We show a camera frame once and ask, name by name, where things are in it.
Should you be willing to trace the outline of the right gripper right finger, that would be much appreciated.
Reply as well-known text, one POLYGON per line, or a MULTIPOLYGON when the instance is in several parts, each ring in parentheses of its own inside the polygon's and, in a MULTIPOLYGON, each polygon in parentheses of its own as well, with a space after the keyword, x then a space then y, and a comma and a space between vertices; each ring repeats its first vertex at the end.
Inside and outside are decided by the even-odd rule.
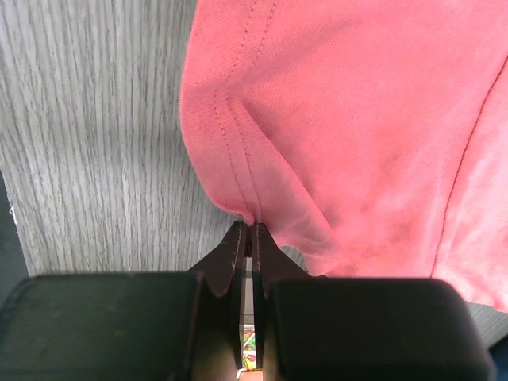
POLYGON ((250 229, 256 354, 266 380, 492 380, 464 300, 427 278, 313 277, 250 229))

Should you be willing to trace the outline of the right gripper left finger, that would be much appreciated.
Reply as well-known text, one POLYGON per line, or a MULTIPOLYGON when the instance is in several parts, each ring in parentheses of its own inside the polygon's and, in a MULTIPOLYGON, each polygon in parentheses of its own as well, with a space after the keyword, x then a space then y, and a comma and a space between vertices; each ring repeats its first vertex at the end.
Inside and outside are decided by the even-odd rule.
POLYGON ((234 380, 244 251, 234 222, 187 271, 38 275, 1 308, 4 380, 234 380))

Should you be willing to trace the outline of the red t shirt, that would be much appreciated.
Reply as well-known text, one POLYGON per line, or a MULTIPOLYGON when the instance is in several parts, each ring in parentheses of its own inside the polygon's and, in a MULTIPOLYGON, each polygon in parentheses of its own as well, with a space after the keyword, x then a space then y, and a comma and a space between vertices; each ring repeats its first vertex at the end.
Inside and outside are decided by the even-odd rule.
POLYGON ((507 4, 200 1, 180 95, 211 201, 312 275, 507 309, 507 4))

